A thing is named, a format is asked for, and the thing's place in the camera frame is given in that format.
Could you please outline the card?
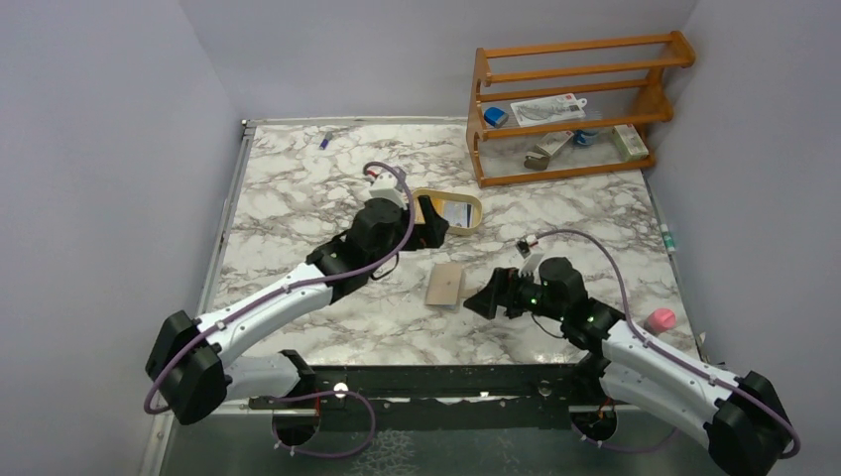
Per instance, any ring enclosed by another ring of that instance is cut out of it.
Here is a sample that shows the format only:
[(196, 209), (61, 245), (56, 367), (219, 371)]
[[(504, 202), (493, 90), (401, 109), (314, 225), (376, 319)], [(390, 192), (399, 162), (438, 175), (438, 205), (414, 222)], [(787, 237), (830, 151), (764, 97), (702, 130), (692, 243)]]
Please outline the card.
[(442, 216), (451, 227), (470, 228), (472, 211), (473, 206), (469, 202), (447, 200), (443, 205)]

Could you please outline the beige card holder wallet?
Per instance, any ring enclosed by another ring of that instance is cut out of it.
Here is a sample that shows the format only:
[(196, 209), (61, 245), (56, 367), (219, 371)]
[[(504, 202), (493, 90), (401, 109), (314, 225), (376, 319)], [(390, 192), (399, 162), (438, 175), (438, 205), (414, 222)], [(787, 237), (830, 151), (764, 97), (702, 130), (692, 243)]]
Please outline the beige card holder wallet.
[(464, 282), (463, 266), (457, 263), (435, 264), (429, 274), (424, 298), (427, 307), (458, 311)]

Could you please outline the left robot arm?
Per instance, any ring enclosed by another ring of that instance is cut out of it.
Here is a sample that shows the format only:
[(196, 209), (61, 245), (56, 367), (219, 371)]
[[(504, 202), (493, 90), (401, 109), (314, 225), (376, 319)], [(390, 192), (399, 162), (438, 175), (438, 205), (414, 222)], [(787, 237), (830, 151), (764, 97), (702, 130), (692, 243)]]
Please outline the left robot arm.
[(301, 379), (291, 357), (253, 359), (244, 352), (364, 287), (400, 253), (440, 247), (448, 222), (429, 196), (419, 196), (418, 204), (422, 223), (390, 199), (371, 198), (347, 230), (313, 249), (274, 284), (196, 318), (183, 310), (166, 317), (145, 365), (151, 396), (165, 402), (161, 410), (189, 425), (229, 400), (288, 395)]

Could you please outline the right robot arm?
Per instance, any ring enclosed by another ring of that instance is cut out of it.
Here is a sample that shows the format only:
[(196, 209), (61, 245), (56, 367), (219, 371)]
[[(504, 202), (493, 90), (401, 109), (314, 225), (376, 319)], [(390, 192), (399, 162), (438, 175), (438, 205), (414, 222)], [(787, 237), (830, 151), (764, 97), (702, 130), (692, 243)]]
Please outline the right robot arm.
[(501, 309), (508, 317), (528, 312), (558, 321), (561, 337), (587, 353), (577, 366), (585, 382), (671, 424), (729, 475), (766, 475), (795, 448), (790, 421), (767, 378), (687, 358), (590, 297), (565, 258), (545, 260), (530, 274), (497, 268), (464, 305), (488, 319)]

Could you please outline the beige oval tray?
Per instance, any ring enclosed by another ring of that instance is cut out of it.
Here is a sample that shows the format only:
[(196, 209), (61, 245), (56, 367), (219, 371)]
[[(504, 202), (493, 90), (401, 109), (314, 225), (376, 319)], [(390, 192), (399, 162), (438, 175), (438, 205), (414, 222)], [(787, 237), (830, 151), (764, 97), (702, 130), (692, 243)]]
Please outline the beige oval tray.
[(432, 188), (417, 188), (413, 191), (416, 201), (416, 224), (425, 224), (420, 205), (421, 196), (428, 196), (434, 211), (449, 223), (448, 234), (470, 236), (479, 229), (483, 218), (483, 205), (476, 196)]

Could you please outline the grey metal clip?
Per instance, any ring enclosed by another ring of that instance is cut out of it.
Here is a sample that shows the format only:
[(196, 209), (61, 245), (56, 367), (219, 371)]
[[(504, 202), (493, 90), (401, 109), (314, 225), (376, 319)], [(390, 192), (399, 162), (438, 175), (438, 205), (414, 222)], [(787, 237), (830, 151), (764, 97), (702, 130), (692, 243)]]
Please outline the grey metal clip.
[(546, 134), (526, 152), (524, 167), (533, 171), (545, 171), (550, 161), (570, 144), (573, 137), (572, 131)]

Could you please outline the blue stamp block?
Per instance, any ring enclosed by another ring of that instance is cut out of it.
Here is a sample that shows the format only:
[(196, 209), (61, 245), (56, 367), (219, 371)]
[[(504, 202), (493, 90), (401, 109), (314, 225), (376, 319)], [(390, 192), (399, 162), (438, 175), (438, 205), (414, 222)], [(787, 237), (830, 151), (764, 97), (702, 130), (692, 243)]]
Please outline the blue stamp block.
[(498, 107), (488, 107), (483, 112), (483, 119), (492, 128), (499, 129), (506, 124), (509, 114)]

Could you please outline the small purple marker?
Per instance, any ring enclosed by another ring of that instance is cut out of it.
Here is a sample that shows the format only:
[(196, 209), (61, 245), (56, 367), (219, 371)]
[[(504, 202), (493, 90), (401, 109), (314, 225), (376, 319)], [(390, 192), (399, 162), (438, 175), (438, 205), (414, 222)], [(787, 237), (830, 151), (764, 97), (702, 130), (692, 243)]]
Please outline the small purple marker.
[(324, 134), (324, 137), (322, 138), (321, 142), (319, 143), (319, 148), (321, 150), (325, 150), (327, 148), (327, 146), (329, 145), (329, 143), (332, 141), (332, 139), (333, 139), (333, 132), (332, 131), (326, 132)]

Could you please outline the pink bottle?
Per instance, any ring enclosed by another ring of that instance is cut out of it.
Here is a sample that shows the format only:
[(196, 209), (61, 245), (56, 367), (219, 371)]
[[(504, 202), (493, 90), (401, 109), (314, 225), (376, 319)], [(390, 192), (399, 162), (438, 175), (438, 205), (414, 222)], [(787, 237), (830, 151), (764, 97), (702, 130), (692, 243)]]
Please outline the pink bottle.
[(643, 322), (643, 328), (651, 335), (660, 335), (675, 328), (677, 317), (669, 308), (658, 308)]

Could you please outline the green white pen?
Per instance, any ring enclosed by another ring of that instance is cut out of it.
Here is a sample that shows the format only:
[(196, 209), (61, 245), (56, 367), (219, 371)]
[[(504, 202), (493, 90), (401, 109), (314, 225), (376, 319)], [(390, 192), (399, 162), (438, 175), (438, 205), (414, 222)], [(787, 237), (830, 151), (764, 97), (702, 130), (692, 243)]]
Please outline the green white pen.
[(666, 224), (660, 225), (661, 239), (666, 251), (671, 255), (675, 252), (674, 241)]

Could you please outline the blue tape roll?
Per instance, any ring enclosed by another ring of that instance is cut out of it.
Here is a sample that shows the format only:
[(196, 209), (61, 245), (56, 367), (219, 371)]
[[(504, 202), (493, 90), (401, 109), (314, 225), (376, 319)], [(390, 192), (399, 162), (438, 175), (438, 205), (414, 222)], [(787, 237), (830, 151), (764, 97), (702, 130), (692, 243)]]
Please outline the blue tape roll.
[(596, 143), (599, 134), (599, 129), (577, 129), (573, 135), (573, 142), (580, 147), (589, 147)]

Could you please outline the white printed package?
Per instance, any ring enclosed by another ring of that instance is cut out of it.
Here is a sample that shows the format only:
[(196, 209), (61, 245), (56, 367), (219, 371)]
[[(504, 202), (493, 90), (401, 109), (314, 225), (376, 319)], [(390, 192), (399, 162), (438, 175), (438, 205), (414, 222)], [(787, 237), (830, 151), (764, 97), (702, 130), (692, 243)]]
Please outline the white printed package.
[(572, 93), (547, 96), (511, 103), (511, 110), (519, 125), (533, 127), (581, 119), (588, 100)]

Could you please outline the wooden shelf rack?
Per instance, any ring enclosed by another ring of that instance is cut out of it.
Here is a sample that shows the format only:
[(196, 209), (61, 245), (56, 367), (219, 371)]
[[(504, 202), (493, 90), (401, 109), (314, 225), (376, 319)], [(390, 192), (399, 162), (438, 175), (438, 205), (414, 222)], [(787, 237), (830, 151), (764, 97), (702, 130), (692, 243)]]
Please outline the wooden shelf rack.
[(663, 76), (695, 60), (680, 31), (477, 49), (466, 143), (479, 186), (653, 166), (648, 129), (673, 117)]

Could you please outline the green white small box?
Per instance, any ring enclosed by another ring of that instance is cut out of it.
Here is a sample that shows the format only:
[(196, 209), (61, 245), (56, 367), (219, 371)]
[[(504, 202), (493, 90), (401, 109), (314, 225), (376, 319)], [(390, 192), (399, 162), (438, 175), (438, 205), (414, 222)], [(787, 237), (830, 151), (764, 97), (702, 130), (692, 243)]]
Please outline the green white small box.
[(611, 130), (611, 139), (624, 162), (645, 159), (649, 148), (633, 124), (615, 125)]

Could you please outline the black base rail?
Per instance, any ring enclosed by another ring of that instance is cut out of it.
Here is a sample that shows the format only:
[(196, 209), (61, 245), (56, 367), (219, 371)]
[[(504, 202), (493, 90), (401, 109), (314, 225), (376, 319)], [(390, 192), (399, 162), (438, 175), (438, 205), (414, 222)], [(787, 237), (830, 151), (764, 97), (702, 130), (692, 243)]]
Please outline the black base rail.
[(308, 365), (285, 404), (268, 395), (248, 407), (277, 422), (322, 431), (461, 430), (571, 427), (573, 413), (594, 414), (607, 397), (589, 357), (577, 364)]

